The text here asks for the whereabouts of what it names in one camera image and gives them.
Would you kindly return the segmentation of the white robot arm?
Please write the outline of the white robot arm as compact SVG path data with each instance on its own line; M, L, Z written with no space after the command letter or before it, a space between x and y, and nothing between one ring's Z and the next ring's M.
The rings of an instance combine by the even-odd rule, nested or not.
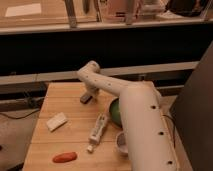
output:
M132 171L179 171L180 166L161 113L161 94L151 81L102 75L95 61L77 71L89 94L99 89L119 98L119 112Z

